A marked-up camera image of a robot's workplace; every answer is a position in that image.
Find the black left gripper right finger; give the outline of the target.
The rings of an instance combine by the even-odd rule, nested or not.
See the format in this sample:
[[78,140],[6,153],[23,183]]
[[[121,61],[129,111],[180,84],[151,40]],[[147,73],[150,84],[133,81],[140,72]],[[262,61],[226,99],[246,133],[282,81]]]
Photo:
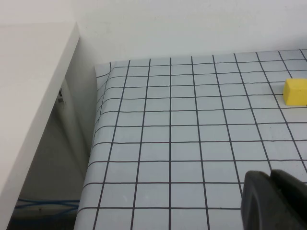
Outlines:
[[270,178],[281,193],[291,218],[298,221],[303,230],[307,229],[307,185],[291,174],[275,169]]

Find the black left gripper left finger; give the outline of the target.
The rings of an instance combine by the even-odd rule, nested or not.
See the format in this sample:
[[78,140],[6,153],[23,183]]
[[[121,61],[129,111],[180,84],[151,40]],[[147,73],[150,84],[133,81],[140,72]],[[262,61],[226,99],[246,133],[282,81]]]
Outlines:
[[284,196],[269,176],[260,171],[245,175],[241,202],[245,230],[289,230],[291,215]]

